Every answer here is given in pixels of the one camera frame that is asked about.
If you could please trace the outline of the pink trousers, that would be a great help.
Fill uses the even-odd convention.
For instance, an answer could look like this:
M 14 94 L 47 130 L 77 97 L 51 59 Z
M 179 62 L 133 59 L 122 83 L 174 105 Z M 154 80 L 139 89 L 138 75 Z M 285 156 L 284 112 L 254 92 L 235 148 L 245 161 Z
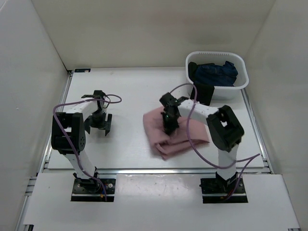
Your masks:
M 178 119 L 179 127 L 171 135 L 167 135 L 164 133 L 163 118 L 161 115 L 162 111 L 163 107 L 159 107 L 145 113 L 143 115 L 143 127 L 149 140 L 150 147 L 164 160 L 167 160 L 192 147 L 187 136 L 187 118 L 180 117 Z M 194 146 L 209 143 L 205 124 L 190 119 L 189 133 Z

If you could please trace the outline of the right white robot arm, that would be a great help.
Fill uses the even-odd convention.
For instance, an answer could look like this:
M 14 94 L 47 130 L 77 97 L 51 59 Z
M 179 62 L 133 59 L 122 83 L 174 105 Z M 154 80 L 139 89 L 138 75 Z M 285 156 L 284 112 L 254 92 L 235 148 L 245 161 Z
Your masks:
M 185 117 L 187 122 L 194 119 L 207 125 L 211 140 L 218 149 L 216 187 L 228 192 L 237 178 L 236 156 L 244 129 L 233 110 L 225 105 L 221 108 L 210 107 L 187 97 L 175 98 L 166 93 L 160 98 L 164 132 L 172 134 L 178 127 L 178 118 Z

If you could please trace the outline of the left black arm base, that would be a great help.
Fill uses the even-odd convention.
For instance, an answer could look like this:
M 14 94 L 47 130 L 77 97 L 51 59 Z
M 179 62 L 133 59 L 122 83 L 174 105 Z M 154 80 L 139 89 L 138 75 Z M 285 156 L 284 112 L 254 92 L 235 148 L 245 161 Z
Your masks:
M 94 179 L 81 179 L 74 173 L 74 184 L 71 193 L 72 202 L 113 202 L 115 199 L 116 179 L 101 179 L 101 184 Z

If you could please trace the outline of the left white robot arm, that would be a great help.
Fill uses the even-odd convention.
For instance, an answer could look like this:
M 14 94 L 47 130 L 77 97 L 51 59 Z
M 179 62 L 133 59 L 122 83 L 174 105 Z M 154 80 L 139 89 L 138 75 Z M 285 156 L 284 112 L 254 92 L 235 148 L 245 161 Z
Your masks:
M 107 113 L 110 99 L 102 90 L 83 95 L 82 101 L 67 103 L 73 108 L 66 112 L 53 111 L 51 146 L 70 162 L 75 170 L 74 177 L 84 181 L 84 187 L 91 193 L 101 187 L 97 168 L 91 163 L 85 151 L 86 133 L 91 128 L 110 132 L 112 115 Z

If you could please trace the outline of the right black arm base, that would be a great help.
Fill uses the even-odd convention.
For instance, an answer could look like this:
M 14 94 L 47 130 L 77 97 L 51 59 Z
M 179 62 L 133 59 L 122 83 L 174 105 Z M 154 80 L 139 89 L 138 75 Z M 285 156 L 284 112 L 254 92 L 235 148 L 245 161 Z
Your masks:
M 201 178 L 199 187 L 203 204 L 248 203 L 243 178 L 237 172 L 228 180 L 216 172 L 214 178 Z

